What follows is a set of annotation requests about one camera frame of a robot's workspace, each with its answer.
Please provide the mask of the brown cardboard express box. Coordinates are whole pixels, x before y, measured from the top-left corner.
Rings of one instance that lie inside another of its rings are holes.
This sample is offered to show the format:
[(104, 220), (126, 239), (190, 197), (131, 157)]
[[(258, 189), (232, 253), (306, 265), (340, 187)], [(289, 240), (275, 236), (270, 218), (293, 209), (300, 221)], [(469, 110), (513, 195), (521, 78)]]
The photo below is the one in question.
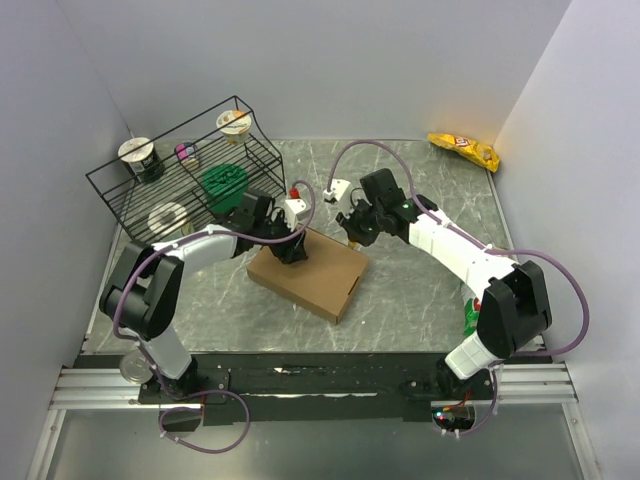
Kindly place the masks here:
[(267, 247), (247, 267), (255, 283), (336, 325), (350, 306), (369, 257), (316, 230), (307, 229), (307, 258), (285, 265)]

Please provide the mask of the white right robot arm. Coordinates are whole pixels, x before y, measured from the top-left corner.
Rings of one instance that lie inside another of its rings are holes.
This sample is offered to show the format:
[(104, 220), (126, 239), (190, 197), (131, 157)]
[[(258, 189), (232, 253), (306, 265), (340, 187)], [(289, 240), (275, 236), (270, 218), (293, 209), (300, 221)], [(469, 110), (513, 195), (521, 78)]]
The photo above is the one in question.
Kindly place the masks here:
[(477, 372), (511, 357), (550, 326), (546, 283), (537, 264), (519, 264), (473, 243), (435, 203), (422, 195), (407, 198), (387, 168), (361, 178), (360, 188), (363, 198), (353, 200), (353, 185), (334, 179), (323, 193), (338, 207), (336, 219), (350, 241), (369, 246), (381, 233), (398, 237), (444, 265), (480, 302), (475, 331), (447, 354), (437, 374), (444, 396), (461, 397)]

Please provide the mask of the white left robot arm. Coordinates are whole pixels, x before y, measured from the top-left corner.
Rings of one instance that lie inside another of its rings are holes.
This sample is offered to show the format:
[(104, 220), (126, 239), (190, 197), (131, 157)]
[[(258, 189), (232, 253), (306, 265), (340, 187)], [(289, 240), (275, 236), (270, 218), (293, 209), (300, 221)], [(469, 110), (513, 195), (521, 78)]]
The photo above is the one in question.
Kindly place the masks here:
[(273, 197), (250, 189), (238, 206), (201, 230), (175, 240), (128, 243), (99, 301), (119, 339), (134, 343), (164, 392), (191, 399), (199, 386), (198, 365), (178, 338), (172, 321), (182, 281), (255, 246), (268, 247), (283, 264), (306, 259), (305, 229), (316, 202)]

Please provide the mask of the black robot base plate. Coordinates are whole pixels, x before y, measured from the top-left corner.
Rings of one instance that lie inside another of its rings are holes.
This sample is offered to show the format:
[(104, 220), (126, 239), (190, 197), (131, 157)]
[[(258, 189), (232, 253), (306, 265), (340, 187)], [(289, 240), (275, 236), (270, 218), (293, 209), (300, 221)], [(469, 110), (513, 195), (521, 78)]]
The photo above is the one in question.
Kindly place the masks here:
[[(122, 356), (82, 355), (70, 369), (118, 369)], [(427, 352), (199, 354), (199, 386), (186, 396), (152, 379), (138, 400), (184, 408), (206, 426), (276, 421), (400, 419), (429, 423), (455, 410), (498, 402), (495, 369), (552, 364), (548, 358), (510, 359), (463, 382), (444, 377), (444, 356)]]

